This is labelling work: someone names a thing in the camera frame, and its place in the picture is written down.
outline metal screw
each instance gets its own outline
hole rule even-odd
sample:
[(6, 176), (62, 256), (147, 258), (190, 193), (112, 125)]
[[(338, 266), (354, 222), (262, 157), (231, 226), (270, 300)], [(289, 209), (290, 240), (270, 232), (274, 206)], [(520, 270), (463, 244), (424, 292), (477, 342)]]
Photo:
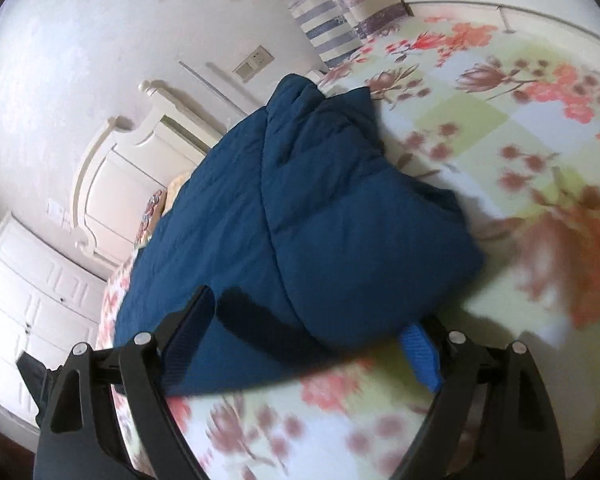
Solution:
[(151, 334), (148, 332), (141, 332), (134, 337), (134, 343), (138, 346), (146, 345), (149, 341), (151, 341)]
[(452, 330), (449, 332), (449, 341), (454, 345), (461, 345), (466, 342), (466, 336), (458, 330)]
[(89, 347), (87, 346), (87, 343), (78, 343), (76, 346), (74, 346), (74, 355), (82, 355), (87, 351), (88, 348)]
[(519, 355), (526, 353), (526, 345), (522, 341), (514, 341), (511, 349)]

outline mattress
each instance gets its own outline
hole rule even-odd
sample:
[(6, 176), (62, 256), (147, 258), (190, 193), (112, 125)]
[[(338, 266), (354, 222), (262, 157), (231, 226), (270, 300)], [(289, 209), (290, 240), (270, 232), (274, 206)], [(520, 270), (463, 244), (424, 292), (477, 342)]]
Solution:
[[(489, 256), (480, 279), (441, 306), (442, 321), (481, 344), (518, 338), (529, 346), (573, 474), (600, 440), (600, 73), (541, 38), (444, 17), (404, 18), (320, 86), (331, 95), (362, 85), (376, 99), (388, 159), (455, 189)], [(553, 238), (556, 218), (566, 237)], [(109, 281), (100, 348), (111, 344), (136, 254)], [(574, 281), (576, 264), (584, 278)], [(126, 400), (114, 400), (132, 462), (150, 474)], [(324, 471), (381, 480), (431, 401), (388, 342), (276, 386), (168, 404), (212, 480)], [(477, 430), (470, 421), (454, 466), (470, 456)]]

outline wall socket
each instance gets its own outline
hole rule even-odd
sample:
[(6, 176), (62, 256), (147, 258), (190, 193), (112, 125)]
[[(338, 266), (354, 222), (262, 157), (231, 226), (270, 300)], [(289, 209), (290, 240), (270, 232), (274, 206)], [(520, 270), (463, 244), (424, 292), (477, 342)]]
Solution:
[(240, 65), (234, 68), (234, 73), (242, 79), (243, 83), (246, 83), (272, 61), (273, 56), (261, 45), (251, 52)]

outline folded blue clothing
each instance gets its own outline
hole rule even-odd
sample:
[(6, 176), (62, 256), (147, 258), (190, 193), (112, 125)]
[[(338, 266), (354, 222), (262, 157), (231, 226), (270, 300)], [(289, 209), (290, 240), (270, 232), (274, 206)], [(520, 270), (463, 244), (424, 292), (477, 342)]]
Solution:
[(325, 98), (289, 75), (158, 223), (114, 343), (154, 330), (208, 285), (208, 328), (195, 342), (196, 330), (178, 332), (162, 387), (171, 396), (256, 386), (398, 335), (482, 261), (455, 195), (384, 158), (368, 88)]

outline white bed frame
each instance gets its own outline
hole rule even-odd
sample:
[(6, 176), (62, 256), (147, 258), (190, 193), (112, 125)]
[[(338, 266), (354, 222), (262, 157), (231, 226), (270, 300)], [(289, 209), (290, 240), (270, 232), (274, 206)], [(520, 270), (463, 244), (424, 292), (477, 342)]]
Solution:
[(112, 270), (131, 254), (151, 196), (194, 170), (222, 138), (166, 90), (147, 81), (139, 89), (149, 96), (152, 111), (133, 131), (107, 121), (87, 148), (72, 187), (72, 226), (87, 238), (76, 246)]

